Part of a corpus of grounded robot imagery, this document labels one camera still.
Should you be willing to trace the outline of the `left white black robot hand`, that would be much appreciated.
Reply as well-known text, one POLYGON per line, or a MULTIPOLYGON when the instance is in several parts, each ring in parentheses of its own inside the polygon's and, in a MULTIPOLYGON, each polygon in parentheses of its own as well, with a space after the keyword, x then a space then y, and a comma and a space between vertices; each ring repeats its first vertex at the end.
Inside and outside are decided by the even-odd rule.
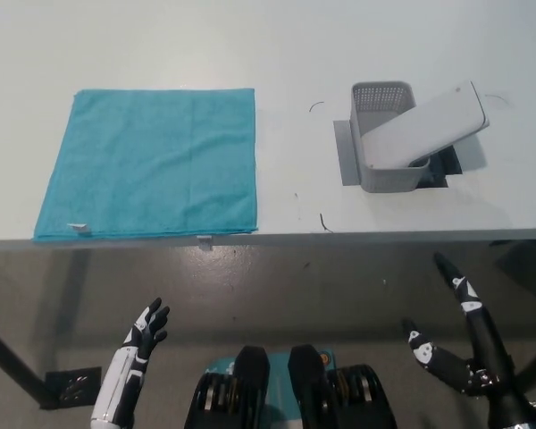
POLYGON ((131 428, 149 359, 167 336, 170 308, 155 299, 131 326, 107 369, 90 418, 92 428, 131 428))

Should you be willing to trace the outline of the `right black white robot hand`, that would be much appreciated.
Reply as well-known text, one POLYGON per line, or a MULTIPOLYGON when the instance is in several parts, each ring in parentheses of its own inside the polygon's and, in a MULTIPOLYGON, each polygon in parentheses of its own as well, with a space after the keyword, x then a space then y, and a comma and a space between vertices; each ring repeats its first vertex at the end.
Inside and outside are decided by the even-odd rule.
POLYGON ((515 380, 513 361, 489 310, 449 259, 437 252, 433 260, 460 305, 473 356, 462 359, 435 345, 413 321, 405 319, 402 328, 418 365, 459 393, 486 398, 490 428, 536 425, 536 407, 515 380))

